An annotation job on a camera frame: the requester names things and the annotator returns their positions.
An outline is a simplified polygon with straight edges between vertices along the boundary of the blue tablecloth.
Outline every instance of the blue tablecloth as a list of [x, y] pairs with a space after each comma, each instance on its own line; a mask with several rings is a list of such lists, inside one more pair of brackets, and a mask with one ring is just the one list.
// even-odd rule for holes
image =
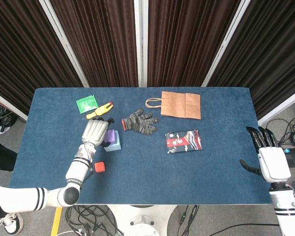
[[[160, 115], [145, 100], [161, 91], [201, 95], [201, 120]], [[257, 128], [247, 88], [39, 88], [35, 91], [10, 187], [59, 188], [81, 144], [86, 114], [76, 100], [95, 95], [99, 105], [113, 101], [105, 119], [114, 118], [121, 150], [99, 147], [94, 162], [106, 171], [85, 183], [80, 204], [265, 204], [269, 185], [245, 171], [239, 159], [258, 166], [246, 126]], [[138, 108], [160, 119], [146, 136], [123, 131], [121, 119]], [[165, 133], [198, 129], [203, 150], [167, 154]]]

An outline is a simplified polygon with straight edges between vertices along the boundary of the brown paper bag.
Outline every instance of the brown paper bag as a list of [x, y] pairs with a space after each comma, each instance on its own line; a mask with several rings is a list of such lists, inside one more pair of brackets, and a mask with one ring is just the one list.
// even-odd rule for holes
[[[151, 106], [148, 102], [161, 101], [161, 105]], [[148, 108], [161, 108], [162, 116], [201, 119], [200, 95], [162, 91], [162, 98], [150, 98]]]

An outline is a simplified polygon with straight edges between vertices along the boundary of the purple cube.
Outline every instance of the purple cube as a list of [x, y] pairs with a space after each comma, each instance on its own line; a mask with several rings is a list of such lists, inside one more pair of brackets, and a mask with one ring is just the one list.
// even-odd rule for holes
[[115, 131], [113, 129], [109, 129], [106, 131], [106, 134], [104, 136], [104, 142], [110, 142], [111, 144], [115, 144], [116, 137], [115, 137]]

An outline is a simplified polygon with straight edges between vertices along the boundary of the bag handle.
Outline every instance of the bag handle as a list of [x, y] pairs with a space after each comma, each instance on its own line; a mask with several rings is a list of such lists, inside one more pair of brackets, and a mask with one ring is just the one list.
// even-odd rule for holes
[[158, 102], [158, 101], [162, 101], [162, 99], [161, 98], [149, 98], [147, 101], [146, 101], [146, 107], [147, 108], [159, 108], [159, 107], [161, 107], [161, 105], [158, 105], [158, 106], [151, 106], [151, 105], [149, 105], [148, 104], [148, 102]]

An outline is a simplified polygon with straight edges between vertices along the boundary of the yellow stripe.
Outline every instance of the yellow stripe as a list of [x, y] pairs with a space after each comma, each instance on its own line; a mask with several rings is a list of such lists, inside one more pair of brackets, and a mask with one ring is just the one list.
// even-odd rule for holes
[[58, 234], [58, 228], [59, 228], [59, 223], [60, 223], [60, 218], [61, 218], [61, 211], [62, 211], [62, 207], [56, 208], [53, 228], [51, 229], [50, 236], [57, 236], [57, 234]]

